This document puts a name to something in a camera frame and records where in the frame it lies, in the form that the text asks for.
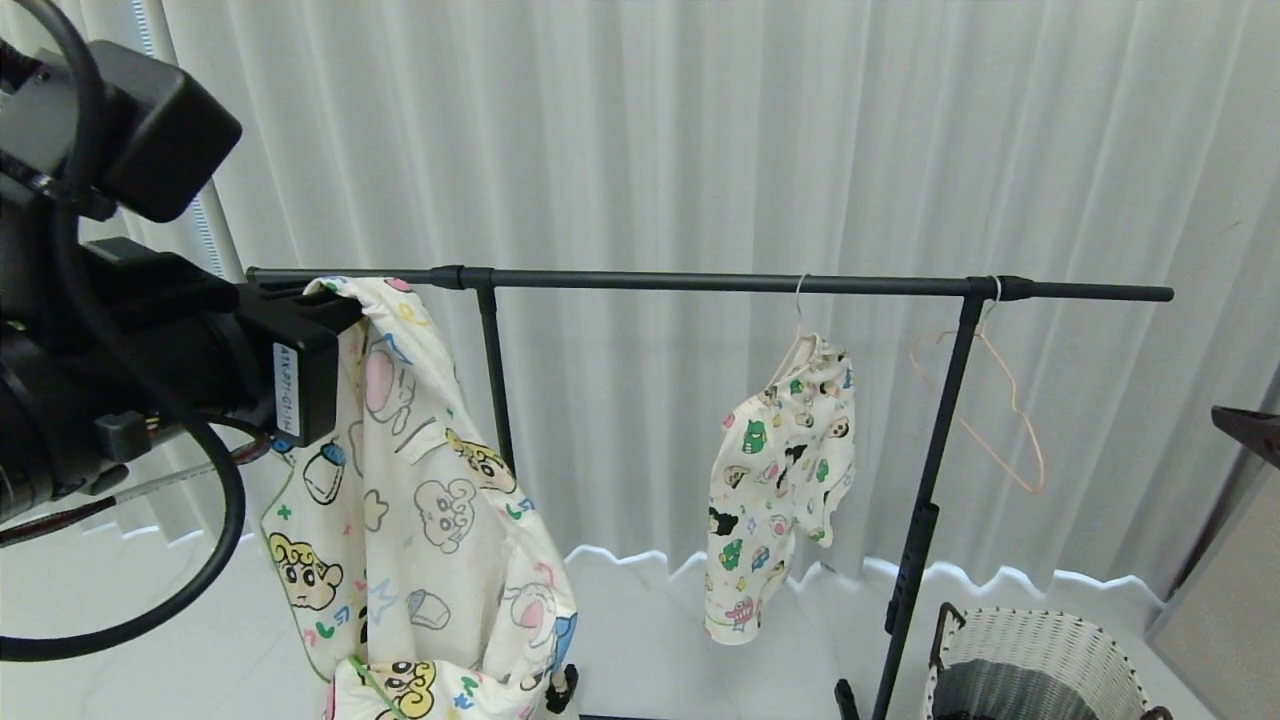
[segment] hanger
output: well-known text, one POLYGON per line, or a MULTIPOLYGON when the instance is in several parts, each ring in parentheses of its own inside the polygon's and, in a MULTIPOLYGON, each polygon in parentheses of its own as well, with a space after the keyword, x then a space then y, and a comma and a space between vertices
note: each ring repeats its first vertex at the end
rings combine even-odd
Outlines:
POLYGON ((782 378, 782 373, 787 369, 787 363, 791 363, 791 359, 795 356, 796 350, 799 350, 800 347, 800 338, 804 337, 804 310, 800 309, 800 288, 804 286, 804 279, 806 277, 809 277, 809 273, 801 274, 800 282, 796 283, 796 293, 795 293, 796 337, 795 340, 791 341, 791 347, 787 350, 787 354, 782 356, 782 364, 778 365, 778 369, 773 372, 773 377, 769 379, 769 383, 764 387, 773 387, 773 383, 778 382, 778 379, 782 378))
MULTIPOLYGON (((1000 286, 1000 278, 996 275, 991 275, 991 278, 996 281, 996 300, 995 302, 991 304, 989 307, 987 307, 983 311, 982 316, 978 319, 978 328, 974 331, 973 336, 982 341, 982 343, 987 347, 987 351, 991 352, 992 357, 996 359, 996 363, 1000 364, 1000 369, 1004 370, 1005 377, 1009 378, 1009 407, 1010 410, 1014 411, 1015 415, 1018 415, 1019 419, 1021 419, 1023 427, 1027 429, 1027 436, 1030 437, 1032 439, 1032 448, 1036 450, 1036 465, 1039 470, 1039 479, 1037 480, 1036 487, 1029 486, 1027 480, 1024 480, 1023 477, 1019 475, 1018 471, 1009 465, 1009 462, 1005 462, 1002 457, 996 455, 996 451, 992 450, 989 445, 987 445, 987 441, 983 439, 982 436, 979 436, 977 430, 974 430, 969 425, 969 423, 965 421, 963 416, 957 416, 957 419, 960 420, 960 427, 963 427, 965 432, 969 433, 969 436, 973 437, 973 439, 977 441, 978 445, 980 445, 984 451, 987 451, 987 455, 989 455, 992 460, 995 460, 1001 468, 1004 468, 1005 473, 1009 474, 1009 477, 1016 480, 1018 484, 1023 486, 1023 489, 1025 489, 1027 492, 1032 495, 1039 495, 1044 492, 1044 454, 1041 452, 1039 438, 1036 436, 1036 428, 1032 425, 1032 419, 1027 416, 1027 413, 1023 413, 1023 410, 1018 407, 1018 380, 1014 379, 1014 374, 1009 370, 1009 365, 1005 364, 1005 359, 1000 356, 1000 351, 996 350, 996 346, 992 345, 989 340, 987 340, 987 334, 984 332, 987 328, 987 318, 991 316, 991 311, 996 309, 996 305, 1000 305, 1000 297, 1002 290, 1000 286)), ((933 342, 934 343, 942 342, 942 338, 952 334, 956 334, 956 331, 941 332, 933 340, 933 342)), ((915 374, 920 375, 920 378, 924 379, 924 382, 929 386, 929 389, 932 389, 933 392, 938 392, 937 382, 934 382, 933 378, 931 378, 929 374, 925 373, 924 369, 920 368, 920 364, 915 360, 916 346, 919 346, 920 341, 924 340, 925 337, 928 336, 920 336, 911 341, 911 348, 910 351, 908 351, 908 357, 911 360, 911 368, 915 370, 915 374)))

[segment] clothes rack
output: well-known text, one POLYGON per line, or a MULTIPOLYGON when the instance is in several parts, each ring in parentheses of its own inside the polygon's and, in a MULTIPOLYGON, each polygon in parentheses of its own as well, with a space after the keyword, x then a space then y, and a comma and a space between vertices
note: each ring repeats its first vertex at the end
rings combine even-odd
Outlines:
MULTIPOLYGON (((573 270, 503 270, 445 265, 420 270, 357 270, 357 269, 262 269, 250 268, 251 281, 269 286, 273 283, 300 283, 321 275, 397 277, 410 284, 430 284, 448 290, 474 290, 480 306, 484 331, 485 357, 493 389, 493 410, 498 427, 498 450, 515 469, 512 451, 511 414, 507 406, 507 383, 502 368, 502 340, 498 333, 498 287, 549 287, 591 290, 666 290, 705 292, 803 292, 823 295, 910 295, 934 297, 961 297, 960 320, 951 359, 947 364, 938 413, 933 421, 929 447, 924 459, 915 505, 902 556, 899 562, 897 582, 884 616, 884 632, 890 633, 888 653, 881 674, 879 689, 872 720, 886 720, 902 651, 915 611, 915 601, 924 578, 929 546, 938 521, 938 506, 933 503, 933 487, 942 466, 947 433, 955 414, 960 386, 964 382, 969 351, 982 316, 983 302, 997 299, 1011 302, 1032 297, 1059 297, 1084 300, 1115 300, 1133 302, 1169 302, 1172 288, 1130 284, 1085 284, 1036 282, 1016 275, 986 275, 966 278, 881 278, 844 275, 771 274, 712 274, 712 273, 639 273, 639 272, 573 272, 573 270)), ((854 693, 847 680, 836 684, 836 703, 841 720, 858 720, 854 693)), ((582 716, 584 720, 640 720, 622 717, 582 716)))

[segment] white curtain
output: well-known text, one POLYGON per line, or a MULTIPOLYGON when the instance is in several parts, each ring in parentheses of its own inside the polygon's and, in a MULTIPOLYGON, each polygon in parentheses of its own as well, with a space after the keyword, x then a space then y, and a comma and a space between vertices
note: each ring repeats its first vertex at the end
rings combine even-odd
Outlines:
MULTIPOLYGON (((140 6, 244 123, 214 184, 246 266, 1175 287, 1162 306, 992 313, 1047 482, 1030 496, 952 434, 931 557, 979 583, 1062 568, 1167 593, 1236 455, 1210 406, 1257 407, 1277 373, 1280 4, 140 6)), ((492 428, 474 296, 424 293, 492 428)), ((781 360, 792 300, 499 305, 520 475, 561 546, 658 548, 672 568, 701 550, 719 420, 781 360)), ((959 302, 803 307, 859 368, 858 483, 822 557, 852 575, 901 551, 937 405, 906 348, 959 302)), ((938 378, 945 363, 946 346, 924 355, 938 378)), ((1007 406, 975 350, 960 414, 1034 477, 1007 406)))

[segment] robotic arm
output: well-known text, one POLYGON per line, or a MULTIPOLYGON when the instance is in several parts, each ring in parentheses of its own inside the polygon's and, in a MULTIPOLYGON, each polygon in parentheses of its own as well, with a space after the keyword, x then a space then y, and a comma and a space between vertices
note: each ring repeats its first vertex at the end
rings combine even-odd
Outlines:
POLYGON ((44 661, 137 638, 212 584, 239 541, 244 489, 210 420, 294 446, 332 432, 337 336, 361 310, 297 284, 232 284, 127 238, 82 245, 79 218, 119 205, 178 218, 241 126, 178 68, 86 44, 49 0, 18 3, 61 58, 0 45, 0 523, 101 495, 180 432, 209 455, 225 498, 214 552, 168 601, 83 635, 0 638, 0 660, 44 661))

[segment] horizontal bar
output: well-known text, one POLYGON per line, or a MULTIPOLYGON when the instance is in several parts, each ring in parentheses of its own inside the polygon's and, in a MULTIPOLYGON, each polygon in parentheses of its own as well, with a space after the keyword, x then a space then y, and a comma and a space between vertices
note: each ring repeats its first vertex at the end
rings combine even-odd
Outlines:
MULTIPOLYGON (((493 287, 553 287, 595 290, 675 290, 716 292, 795 292, 828 295, 916 295, 941 297, 996 299, 992 277, 973 278, 877 278, 849 275, 758 275, 730 273, 630 273, 575 270, 499 270, 452 265, 425 270, 410 269, 262 269, 250 268, 257 282, 300 282, 321 275, 397 277, 410 284, 434 284, 462 290, 477 284, 493 287)), ((1014 275, 1000 275, 1001 300, 1024 297, 1075 297, 1167 302, 1174 291, 1155 286, 1116 286, 1083 283, 1041 283, 1014 275)))

